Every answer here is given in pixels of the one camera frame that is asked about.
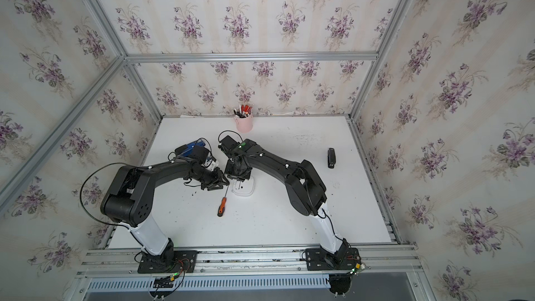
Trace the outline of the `white square alarm clock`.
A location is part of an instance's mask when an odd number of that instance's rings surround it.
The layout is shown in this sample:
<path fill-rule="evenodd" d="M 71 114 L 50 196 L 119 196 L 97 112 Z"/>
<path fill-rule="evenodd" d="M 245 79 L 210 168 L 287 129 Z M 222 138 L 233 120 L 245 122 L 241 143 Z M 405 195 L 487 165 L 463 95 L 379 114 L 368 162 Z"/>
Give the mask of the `white square alarm clock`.
<path fill-rule="evenodd" d="M 254 193 L 255 182 L 254 179 L 248 180 L 232 180 L 231 181 L 231 192 L 236 196 L 248 197 L 252 196 Z"/>

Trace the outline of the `orange handled screwdriver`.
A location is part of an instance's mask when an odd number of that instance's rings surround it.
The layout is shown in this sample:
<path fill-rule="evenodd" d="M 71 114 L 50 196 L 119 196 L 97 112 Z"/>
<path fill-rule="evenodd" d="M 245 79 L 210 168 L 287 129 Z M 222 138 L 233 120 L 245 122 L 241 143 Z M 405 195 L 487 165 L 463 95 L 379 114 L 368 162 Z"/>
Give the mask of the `orange handled screwdriver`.
<path fill-rule="evenodd" d="M 219 205 L 219 208 L 217 210 L 217 217 L 223 217 L 224 212 L 226 210 L 228 189 L 229 189 L 229 185 L 227 186 L 227 189 L 225 190 L 224 196 L 223 196 L 223 198 L 221 200 L 221 203 Z"/>

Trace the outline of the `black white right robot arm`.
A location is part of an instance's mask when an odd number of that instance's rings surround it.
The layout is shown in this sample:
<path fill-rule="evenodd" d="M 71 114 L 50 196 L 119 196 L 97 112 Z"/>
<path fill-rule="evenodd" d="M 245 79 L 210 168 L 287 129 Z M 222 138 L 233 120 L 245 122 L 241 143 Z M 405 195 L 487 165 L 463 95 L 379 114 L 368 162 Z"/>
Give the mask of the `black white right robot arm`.
<path fill-rule="evenodd" d="M 348 261 L 356 269 L 363 267 L 357 249 L 342 238 L 334 227 L 327 205 L 326 186 L 313 164 L 307 160 L 294 162 L 270 153 L 256 142 L 237 142 L 230 136 L 220 140 L 218 148 L 228 157 L 225 175 L 246 183 L 257 169 L 284 184 L 291 206 L 308 217 L 320 240 L 320 262 L 333 270 L 341 270 Z"/>

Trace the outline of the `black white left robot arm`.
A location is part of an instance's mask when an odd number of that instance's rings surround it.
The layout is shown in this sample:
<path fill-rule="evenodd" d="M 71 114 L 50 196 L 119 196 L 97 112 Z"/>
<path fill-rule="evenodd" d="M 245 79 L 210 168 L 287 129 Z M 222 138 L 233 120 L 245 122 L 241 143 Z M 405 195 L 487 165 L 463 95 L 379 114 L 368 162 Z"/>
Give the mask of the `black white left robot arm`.
<path fill-rule="evenodd" d="M 174 255 L 174 246 L 157 225 L 151 211 L 156 188 L 179 178 L 198 181 L 201 189 L 208 191 L 221 190 L 229 185 L 219 167 L 210 169 L 191 158 L 147 167 L 127 164 L 117 171 L 100 211 L 111 221 L 126 227 L 141 245 L 142 252 L 161 260 L 170 260 Z"/>

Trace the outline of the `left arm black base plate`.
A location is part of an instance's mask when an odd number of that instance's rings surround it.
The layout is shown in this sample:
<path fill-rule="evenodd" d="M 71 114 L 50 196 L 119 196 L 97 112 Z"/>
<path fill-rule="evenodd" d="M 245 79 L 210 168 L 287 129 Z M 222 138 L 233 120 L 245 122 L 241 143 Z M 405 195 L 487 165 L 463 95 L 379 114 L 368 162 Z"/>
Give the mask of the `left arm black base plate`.
<path fill-rule="evenodd" d="M 197 251 L 174 251 L 173 254 L 162 254 L 153 256 L 142 252 L 139 260 L 137 272 L 139 274 L 156 273 L 179 273 L 184 270 L 186 273 L 193 273 L 197 259 Z"/>

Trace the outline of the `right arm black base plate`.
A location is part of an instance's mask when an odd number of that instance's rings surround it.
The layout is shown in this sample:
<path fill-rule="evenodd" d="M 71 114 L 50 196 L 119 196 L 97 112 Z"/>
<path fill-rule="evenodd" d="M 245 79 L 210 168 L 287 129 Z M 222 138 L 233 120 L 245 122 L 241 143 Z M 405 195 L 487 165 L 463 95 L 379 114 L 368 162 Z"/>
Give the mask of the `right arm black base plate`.
<path fill-rule="evenodd" d="M 305 249 L 302 252 L 308 271 L 341 270 L 357 272 L 364 268 L 362 257 L 358 249 L 342 246 L 335 254 L 331 254 L 321 247 Z"/>

